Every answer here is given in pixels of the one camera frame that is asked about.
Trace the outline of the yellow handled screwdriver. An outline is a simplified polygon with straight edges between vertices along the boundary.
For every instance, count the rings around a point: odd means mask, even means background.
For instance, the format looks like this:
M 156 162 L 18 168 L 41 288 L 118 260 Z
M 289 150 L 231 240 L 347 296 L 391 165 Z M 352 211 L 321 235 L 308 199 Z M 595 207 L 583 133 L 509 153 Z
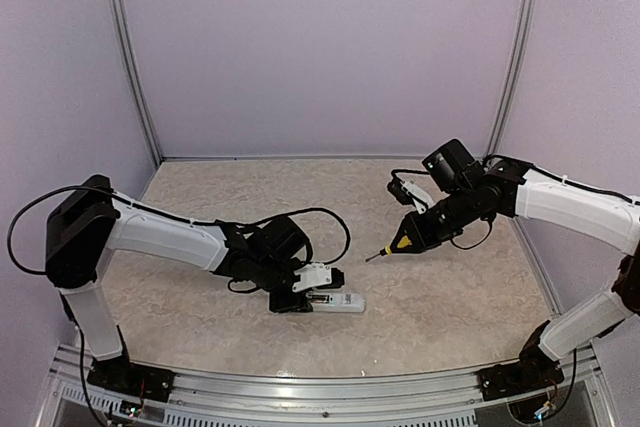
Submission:
M 409 251 L 412 246 L 412 241 L 408 236 L 403 236 L 400 239 L 393 240 L 389 245 L 382 248 L 378 253 L 373 254 L 372 256 L 366 257 L 365 262 L 371 262 L 372 260 L 378 257 L 384 257 L 396 253 L 402 253 L 405 251 Z

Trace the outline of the white remote control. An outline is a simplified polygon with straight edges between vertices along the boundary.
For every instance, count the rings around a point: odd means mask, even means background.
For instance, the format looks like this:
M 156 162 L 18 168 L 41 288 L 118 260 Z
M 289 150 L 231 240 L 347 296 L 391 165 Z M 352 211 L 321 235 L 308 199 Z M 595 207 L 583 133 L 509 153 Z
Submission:
M 366 309 L 365 299 L 355 293 L 341 293 L 341 292 L 325 292 L 325 291 L 311 291 L 319 293 L 328 293 L 331 295 L 331 304 L 314 304 L 313 312 L 319 313 L 345 313 L 345 314 L 361 314 Z

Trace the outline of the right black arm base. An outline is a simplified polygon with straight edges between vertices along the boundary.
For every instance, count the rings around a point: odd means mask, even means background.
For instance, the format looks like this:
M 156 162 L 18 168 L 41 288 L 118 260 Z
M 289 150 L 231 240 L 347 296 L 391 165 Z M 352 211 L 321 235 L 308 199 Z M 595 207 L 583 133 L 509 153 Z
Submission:
M 480 369 L 477 380 L 484 401 L 491 401 L 552 387 L 564 381 L 558 360 L 552 360 L 539 347 L 549 320 L 529 336 L 516 361 Z

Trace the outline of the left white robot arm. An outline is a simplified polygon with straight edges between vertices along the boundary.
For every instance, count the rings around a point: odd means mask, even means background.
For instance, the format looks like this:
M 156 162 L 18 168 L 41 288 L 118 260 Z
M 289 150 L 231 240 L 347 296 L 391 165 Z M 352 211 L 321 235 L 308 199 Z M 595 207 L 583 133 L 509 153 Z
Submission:
M 289 290 L 312 256 L 310 240 L 288 216 L 256 226 L 181 220 L 120 196 L 94 175 L 47 218 L 45 275 L 82 331 L 102 377 L 121 392 L 140 381 L 99 279 L 102 260 L 130 251 L 181 262 L 267 292 Z

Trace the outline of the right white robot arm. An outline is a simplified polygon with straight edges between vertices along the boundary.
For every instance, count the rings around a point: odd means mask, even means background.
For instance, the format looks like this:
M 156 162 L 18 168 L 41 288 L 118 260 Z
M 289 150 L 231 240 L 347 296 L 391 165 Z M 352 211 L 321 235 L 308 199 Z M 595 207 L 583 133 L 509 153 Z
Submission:
M 463 233 L 474 221 L 496 216 L 544 221 L 581 233 L 623 253 L 619 274 L 604 289 L 549 321 L 534 334 L 513 366 L 511 380 L 535 389 L 557 362 L 578 346 L 605 335 L 639 312 L 639 200 L 576 183 L 535 164 L 498 155 L 494 164 L 474 158 L 458 139 L 427 156 L 422 164 L 445 198 L 419 198 L 398 179 L 389 192 L 415 208 L 402 219 L 382 254 L 421 254 Z

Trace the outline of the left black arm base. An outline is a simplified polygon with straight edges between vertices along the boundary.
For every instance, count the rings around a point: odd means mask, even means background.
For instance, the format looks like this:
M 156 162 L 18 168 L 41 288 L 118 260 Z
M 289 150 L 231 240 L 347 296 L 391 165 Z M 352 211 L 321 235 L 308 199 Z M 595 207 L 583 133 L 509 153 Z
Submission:
M 108 360 L 94 359 L 87 376 L 88 383 L 109 391 L 136 397 L 140 401 L 153 400 L 167 403 L 173 389 L 176 373 L 169 369 L 131 361 L 119 326 L 117 326 L 117 332 L 122 347 L 121 354 Z

